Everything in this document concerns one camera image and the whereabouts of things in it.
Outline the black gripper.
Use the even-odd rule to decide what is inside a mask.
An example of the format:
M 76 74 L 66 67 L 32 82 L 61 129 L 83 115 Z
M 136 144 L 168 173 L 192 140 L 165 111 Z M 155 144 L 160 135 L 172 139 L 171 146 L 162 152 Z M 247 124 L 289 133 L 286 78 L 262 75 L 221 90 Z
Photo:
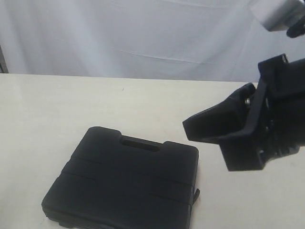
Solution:
M 263 170 L 305 145 L 304 59 L 290 62 L 281 54 L 258 69 L 257 86 L 247 83 L 183 121 L 188 140 L 218 142 L 231 172 Z

